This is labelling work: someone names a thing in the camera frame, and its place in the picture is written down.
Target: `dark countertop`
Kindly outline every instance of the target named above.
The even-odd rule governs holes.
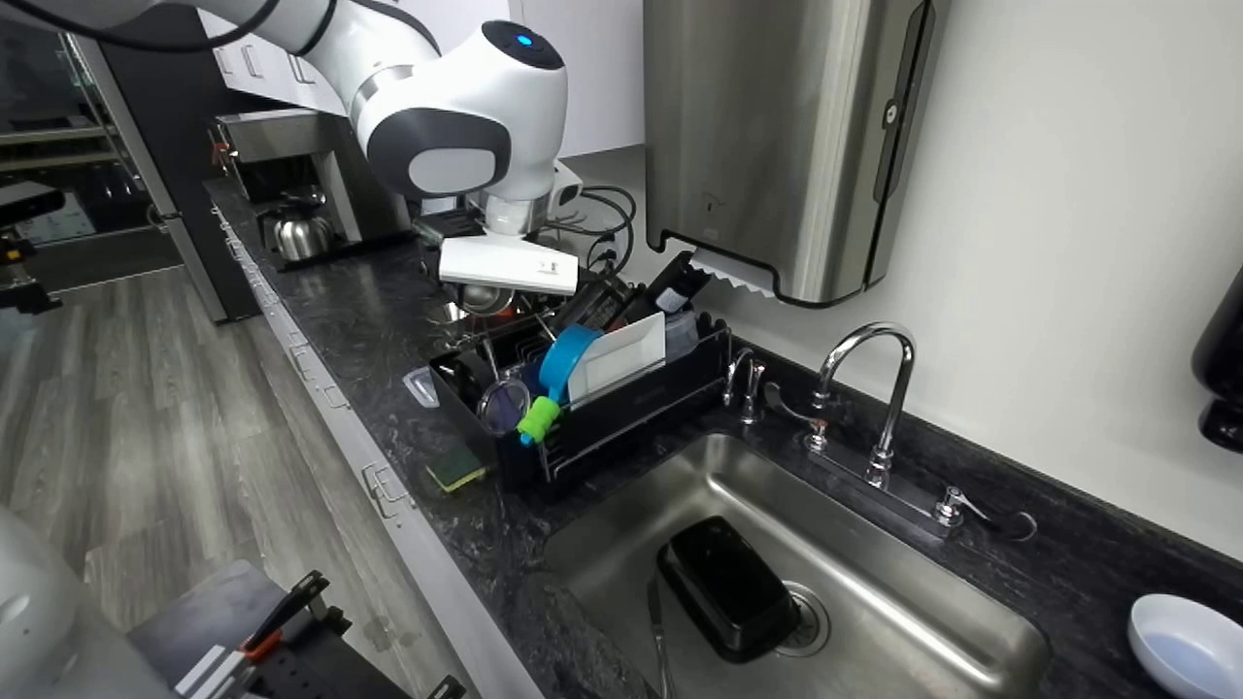
[[[817,463],[799,455],[797,429],[781,420],[738,429],[735,416],[703,406],[694,420],[660,424],[641,447],[607,449],[602,463],[608,464],[564,500],[509,493],[497,478],[444,496],[423,463],[456,449],[461,434],[434,411],[419,411],[399,384],[405,373],[456,346],[419,243],[387,240],[329,262],[274,271],[255,247],[247,207],[221,183],[211,190],[542,696],[650,696],[641,670],[538,575],[549,537],[655,464],[660,455],[705,429],[735,429],[809,478]],[[810,384],[809,373],[775,358],[770,376]],[[848,449],[866,455],[883,403],[852,389],[840,395],[835,434]],[[972,522],[944,542],[891,528],[1047,638],[1052,661],[1037,696],[1162,696],[1125,648],[1125,609],[1137,592],[1184,592],[1243,617],[1240,561],[941,425],[904,420],[894,468],[954,480],[989,513],[1025,509],[1042,520],[1033,542],[1014,542]]]

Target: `wall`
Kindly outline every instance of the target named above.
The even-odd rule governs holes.
[[[1243,456],[1195,434],[1188,368],[1243,262],[1240,25],[1240,0],[954,0],[891,279],[835,309],[718,284],[705,305],[805,366],[902,320],[910,411],[1243,559]],[[584,172],[641,187],[632,153]],[[875,346],[844,379],[891,373]]]

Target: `green sponge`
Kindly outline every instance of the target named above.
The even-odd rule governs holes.
[[[553,395],[535,395],[535,403],[516,424],[520,442],[523,447],[542,442],[555,420],[558,420],[558,403]]]

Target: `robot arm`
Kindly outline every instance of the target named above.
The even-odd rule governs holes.
[[[487,24],[449,52],[409,16],[373,0],[6,0],[118,25],[155,2],[190,2],[303,52],[342,95],[383,187],[409,196],[487,192],[489,243],[449,240],[444,279],[573,291],[580,262],[523,243],[535,196],[555,183],[566,65],[520,24]]]

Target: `stainless steel sink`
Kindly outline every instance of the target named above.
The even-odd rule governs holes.
[[[1042,680],[1047,643],[1025,617],[738,437],[705,434],[555,533],[542,559],[654,688],[646,592],[655,548],[703,515],[726,515],[757,548],[788,583],[805,623],[775,651],[726,665],[660,583],[674,699],[967,699],[1028,696]]]

